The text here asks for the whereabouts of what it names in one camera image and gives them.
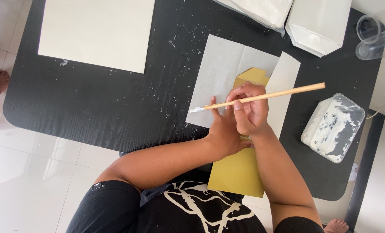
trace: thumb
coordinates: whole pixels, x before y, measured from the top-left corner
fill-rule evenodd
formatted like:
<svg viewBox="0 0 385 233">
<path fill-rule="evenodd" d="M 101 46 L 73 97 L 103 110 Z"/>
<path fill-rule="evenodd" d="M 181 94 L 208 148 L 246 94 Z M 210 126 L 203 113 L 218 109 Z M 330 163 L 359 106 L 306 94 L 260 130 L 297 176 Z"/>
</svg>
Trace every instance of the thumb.
<svg viewBox="0 0 385 233">
<path fill-rule="evenodd" d="M 244 148 L 250 148 L 251 146 L 253 146 L 253 143 L 250 141 L 240 141 L 238 143 L 238 148 L 240 151 Z"/>
<path fill-rule="evenodd" d="M 252 129 L 253 124 L 248 120 L 247 113 L 243 109 L 242 103 L 240 101 L 234 102 L 234 117 L 237 122 L 237 129 L 244 129 L 249 131 Z"/>
</svg>

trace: electrical cord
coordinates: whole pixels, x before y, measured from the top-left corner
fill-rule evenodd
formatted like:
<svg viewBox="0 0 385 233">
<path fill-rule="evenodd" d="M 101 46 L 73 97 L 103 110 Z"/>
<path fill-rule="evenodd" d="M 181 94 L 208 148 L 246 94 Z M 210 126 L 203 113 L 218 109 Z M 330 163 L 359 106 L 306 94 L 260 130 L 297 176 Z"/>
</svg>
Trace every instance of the electrical cord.
<svg viewBox="0 0 385 233">
<path fill-rule="evenodd" d="M 381 109 L 382 109 L 383 107 L 385 107 L 385 105 L 383 105 L 381 108 L 379 108 L 378 111 L 376 111 L 376 113 L 374 113 L 374 115 L 372 115 L 372 116 L 370 116 L 370 117 L 367 117 L 367 118 L 365 118 L 365 119 L 368 120 L 368 119 L 373 118 L 377 113 L 379 113 L 379 111 L 381 111 Z"/>
</svg>

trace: plastic bag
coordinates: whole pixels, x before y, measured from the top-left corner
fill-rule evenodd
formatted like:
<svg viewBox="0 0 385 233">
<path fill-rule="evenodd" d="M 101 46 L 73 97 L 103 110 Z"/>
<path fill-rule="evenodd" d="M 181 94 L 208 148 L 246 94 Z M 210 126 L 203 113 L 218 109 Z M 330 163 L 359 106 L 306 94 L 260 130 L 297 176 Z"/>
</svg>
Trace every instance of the plastic bag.
<svg viewBox="0 0 385 233">
<path fill-rule="evenodd" d="M 215 2 L 242 13 L 267 28 L 284 36 L 284 21 L 293 0 L 214 0 Z"/>
</svg>

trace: white graphic print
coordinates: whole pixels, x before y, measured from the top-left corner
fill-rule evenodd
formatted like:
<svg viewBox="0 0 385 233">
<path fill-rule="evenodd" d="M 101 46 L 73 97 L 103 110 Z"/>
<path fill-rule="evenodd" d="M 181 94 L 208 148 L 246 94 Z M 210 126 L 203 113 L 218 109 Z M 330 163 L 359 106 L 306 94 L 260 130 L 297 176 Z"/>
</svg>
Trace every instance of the white graphic print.
<svg viewBox="0 0 385 233">
<path fill-rule="evenodd" d="M 205 233 L 214 233 L 214 232 L 210 232 L 209 231 L 209 225 L 211 226 L 217 226 L 219 225 L 219 228 L 218 228 L 218 231 L 217 233 L 221 233 L 224 228 L 226 228 L 226 225 L 227 225 L 227 222 L 228 221 L 233 221 L 233 220 L 242 220 L 242 219 L 247 219 L 247 218 L 251 218 L 254 216 L 254 213 L 251 211 L 250 213 L 248 214 L 243 214 L 243 215 L 240 215 L 240 216 L 234 216 L 234 217 L 228 217 L 228 215 L 230 213 L 233 213 L 234 211 L 238 211 L 240 210 L 240 206 L 242 206 L 242 204 L 240 203 L 236 203 L 236 202 L 233 202 L 231 201 L 229 198 L 227 198 L 226 196 L 224 196 L 224 194 L 220 191 L 217 191 L 217 190 L 212 190 L 212 189 L 208 189 L 207 185 L 206 184 L 199 184 L 199 185 L 196 185 L 194 187 L 189 187 L 189 188 L 184 188 L 184 189 L 181 189 L 183 184 L 186 183 L 188 181 L 184 181 L 182 182 L 179 187 L 176 186 L 176 184 L 173 184 L 174 186 L 174 189 L 177 189 L 177 191 L 173 191 L 173 190 L 169 190 L 169 191 L 165 191 L 164 192 L 164 196 L 169 200 L 171 201 L 173 204 L 175 204 L 176 206 L 178 206 L 179 208 L 181 208 L 183 211 L 185 211 L 186 213 L 188 214 L 195 214 L 197 215 L 200 219 L 201 219 L 201 222 L 202 222 L 202 226 L 205 230 Z M 196 191 L 202 191 L 204 193 L 204 195 L 208 195 L 210 194 L 209 191 L 212 191 L 212 192 L 217 192 L 219 193 L 223 198 L 219 197 L 219 196 L 212 196 L 211 198 L 208 198 L 207 200 L 204 200 L 204 199 L 201 199 L 195 195 L 192 195 L 192 194 L 189 194 L 189 193 L 186 193 L 184 190 L 188 190 L 188 189 L 191 189 L 191 190 L 196 190 Z M 184 201 L 186 202 L 186 204 L 188 205 L 188 207 L 191 209 L 191 210 L 188 210 L 188 209 L 185 209 L 184 206 L 182 206 L 180 203 L 178 203 L 176 200 L 174 200 L 170 194 L 176 194 L 176 195 L 180 195 L 182 196 L 182 198 L 184 199 Z M 196 205 L 195 201 L 191 198 L 191 197 L 194 197 L 194 198 L 197 198 L 198 200 L 202 201 L 202 202 L 208 202 L 208 201 L 211 201 L 211 200 L 214 200 L 216 198 L 220 199 L 222 202 L 224 202 L 226 205 L 230 206 L 228 209 L 226 209 L 223 213 L 222 213 L 222 218 L 221 220 L 219 221 L 215 221 L 215 222 L 210 222 L 208 221 L 203 213 L 201 212 L 201 210 L 198 208 L 198 206 Z"/>
</svg>

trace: hand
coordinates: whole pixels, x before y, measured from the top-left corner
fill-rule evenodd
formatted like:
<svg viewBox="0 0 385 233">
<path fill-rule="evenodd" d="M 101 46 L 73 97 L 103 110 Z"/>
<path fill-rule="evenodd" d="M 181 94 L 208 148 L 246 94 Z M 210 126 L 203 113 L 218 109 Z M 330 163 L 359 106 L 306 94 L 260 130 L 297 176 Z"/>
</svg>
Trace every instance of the hand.
<svg viewBox="0 0 385 233">
<path fill-rule="evenodd" d="M 211 104 L 215 103 L 216 97 L 213 96 Z M 217 160 L 252 146 L 249 141 L 240 141 L 240 134 L 237 132 L 236 119 L 232 109 L 227 109 L 224 115 L 221 115 L 218 109 L 211 109 L 210 111 L 214 116 L 214 121 L 205 139 L 210 141 L 211 146 L 217 150 L 216 154 L 220 155 L 220 157 L 216 158 Z"/>
<path fill-rule="evenodd" d="M 252 97 L 266 94 L 263 85 L 254 85 L 245 82 L 241 87 L 236 87 L 227 95 L 226 102 L 236 99 Z M 237 121 L 237 131 L 243 135 L 254 137 L 263 132 L 263 128 L 268 126 L 269 103 L 267 99 L 256 100 L 242 104 L 240 101 L 234 102 L 234 116 Z"/>
</svg>

